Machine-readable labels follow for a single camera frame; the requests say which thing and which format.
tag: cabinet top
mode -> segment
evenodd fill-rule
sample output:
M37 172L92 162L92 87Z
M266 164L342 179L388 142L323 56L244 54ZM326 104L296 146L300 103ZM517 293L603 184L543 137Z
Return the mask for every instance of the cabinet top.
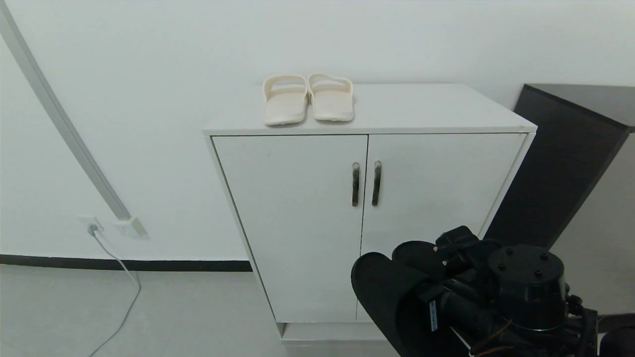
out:
M262 87L234 96L203 128L205 135L528 133L536 126L464 84L355 84L355 118L319 122L312 108L295 125L264 125Z

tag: label sticker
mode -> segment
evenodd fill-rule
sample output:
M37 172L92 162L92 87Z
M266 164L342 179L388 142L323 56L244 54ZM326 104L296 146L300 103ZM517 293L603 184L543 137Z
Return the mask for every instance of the label sticker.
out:
M430 303L430 328L432 330L431 332L435 332L437 328L439 328L436 318L436 300Z

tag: cabinet door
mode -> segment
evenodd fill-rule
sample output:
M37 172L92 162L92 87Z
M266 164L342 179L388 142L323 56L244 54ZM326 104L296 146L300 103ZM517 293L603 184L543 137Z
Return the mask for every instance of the cabinet door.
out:
M276 321L355 321L351 267L359 257L368 136L213 142Z
M479 234L525 135L370 135L361 253L390 257L405 241L434 242L461 225ZM361 305L358 320L369 320Z

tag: cabinet handle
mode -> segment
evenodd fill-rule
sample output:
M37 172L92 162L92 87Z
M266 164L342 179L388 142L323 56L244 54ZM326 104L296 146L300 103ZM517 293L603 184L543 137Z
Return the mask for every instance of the cabinet handle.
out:
M375 183L373 184L373 206L379 203L379 185L382 183L382 162L375 161Z
M359 163L353 163L353 207L359 203Z

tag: wall trim strip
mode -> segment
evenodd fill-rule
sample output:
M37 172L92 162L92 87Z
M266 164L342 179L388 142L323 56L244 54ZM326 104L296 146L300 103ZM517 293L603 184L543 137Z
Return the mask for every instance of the wall trim strip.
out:
M57 131L60 132L70 151L75 155L81 168L84 169L84 172L86 172L97 191L102 195L115 217L119 220L128 220L131 217L128 209L119 199L97 162L95 162L53 89L48 84L44 73L42 73L35 57L33 57L33 53L31 53L24 37L22 37L22 33L20 33L20 29L18 29L18 25L15 23L13 16L11 16L4 0L0 0L0 34L2 34L4 42L6 42L11 54L15 57L15 62L24 73L37 99L42 103L42 107L44 107Z

